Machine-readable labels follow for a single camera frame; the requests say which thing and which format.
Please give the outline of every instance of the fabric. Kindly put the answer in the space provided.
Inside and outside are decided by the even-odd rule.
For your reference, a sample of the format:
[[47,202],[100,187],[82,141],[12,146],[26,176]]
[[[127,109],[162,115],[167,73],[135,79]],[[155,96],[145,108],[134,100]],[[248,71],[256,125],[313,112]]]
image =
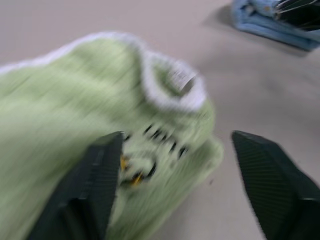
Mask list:
[[234,26],[240,31],[280,41],[306,51],[316,49],[320,38],[274,20],[277,0],[233,0],[232,17]]
[[86,147],[115,131],[125,143],[107,237],[149,237],[221,162],[213,126],[202,78],[129,34],[1,67],[0,239],[24,240]]

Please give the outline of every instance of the white surface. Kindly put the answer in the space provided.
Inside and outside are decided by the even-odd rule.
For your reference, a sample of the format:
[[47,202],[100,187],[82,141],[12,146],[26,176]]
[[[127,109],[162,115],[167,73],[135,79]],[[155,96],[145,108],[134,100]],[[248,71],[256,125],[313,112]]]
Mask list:
[[43,55],[100,31],[124,31],[204,75],[225,143],[220,168],[153,240],[262,240],[244,194],[230,134],[280,143],[320,183],[320,50],[238,32],[226,0],[4,0],[0,63]]

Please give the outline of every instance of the clothing tag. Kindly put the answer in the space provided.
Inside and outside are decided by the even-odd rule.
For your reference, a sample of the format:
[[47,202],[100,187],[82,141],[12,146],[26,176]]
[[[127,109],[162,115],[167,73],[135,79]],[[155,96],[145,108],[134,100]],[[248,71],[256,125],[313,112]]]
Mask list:
[[172,84],[175,88],[182,92],[188,92],[192,87],[192,80],[196,74],[186,68],[181,63],[176,63],[170,71]]

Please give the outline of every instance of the green sweater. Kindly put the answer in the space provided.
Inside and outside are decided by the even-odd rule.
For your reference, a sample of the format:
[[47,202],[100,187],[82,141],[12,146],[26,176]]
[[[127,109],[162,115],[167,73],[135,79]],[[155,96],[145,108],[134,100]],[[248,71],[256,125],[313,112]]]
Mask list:
[[[213,107],[188,65],[124,33],[98,33],[0,68],[0,239],[24,240],[96,138],[123,131],[109,240],[150,236],[221,162]],[[150,179],[130,181],[137,173]]]

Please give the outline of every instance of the knit texture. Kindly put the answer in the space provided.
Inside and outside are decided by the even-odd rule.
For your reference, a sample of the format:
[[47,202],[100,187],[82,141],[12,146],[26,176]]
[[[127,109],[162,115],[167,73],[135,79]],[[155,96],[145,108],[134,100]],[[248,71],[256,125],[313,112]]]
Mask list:
[[[187,90],[177,81],[184,69]],[[0,239],[24,240],[86,147],[115,131],[126,136],[127,169],[107,236],[149,237],[220,163],[213,125],[201,77],[127,34],[91,35],[0,68]]]

